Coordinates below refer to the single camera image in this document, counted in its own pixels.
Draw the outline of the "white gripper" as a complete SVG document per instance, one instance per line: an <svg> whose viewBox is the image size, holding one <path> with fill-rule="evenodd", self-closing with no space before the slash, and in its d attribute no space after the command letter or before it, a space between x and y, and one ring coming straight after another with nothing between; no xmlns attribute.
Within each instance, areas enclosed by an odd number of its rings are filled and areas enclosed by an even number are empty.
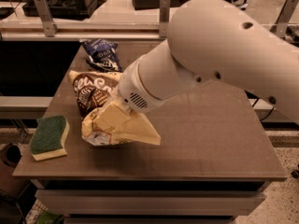
<svg viewBox="0 0 299 224"><path fill-rule="evenodd" d="M144 87L139 66L142 57L130 64L122 73L118 94L134 111L123 110L112 102L106 107L97 108L90 115L92 132L90 143L94 146L108 146L131 142L160 145L161 136L148 118L148 113L164 104L152 96Z"/></svg>

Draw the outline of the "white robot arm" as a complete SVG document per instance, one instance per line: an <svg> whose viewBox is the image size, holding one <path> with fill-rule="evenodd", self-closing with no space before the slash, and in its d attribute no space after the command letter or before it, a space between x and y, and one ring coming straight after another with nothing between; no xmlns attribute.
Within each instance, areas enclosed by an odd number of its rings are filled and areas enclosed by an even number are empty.
<svg viewBox="0 0 299 224"><path fill-rule="evenodd" d="M191 0L172 16L166 40L124 70L82 136L96 146L159 144L144 113L214 81L249 91L299 121L299 49L223 0Z"/></svg>

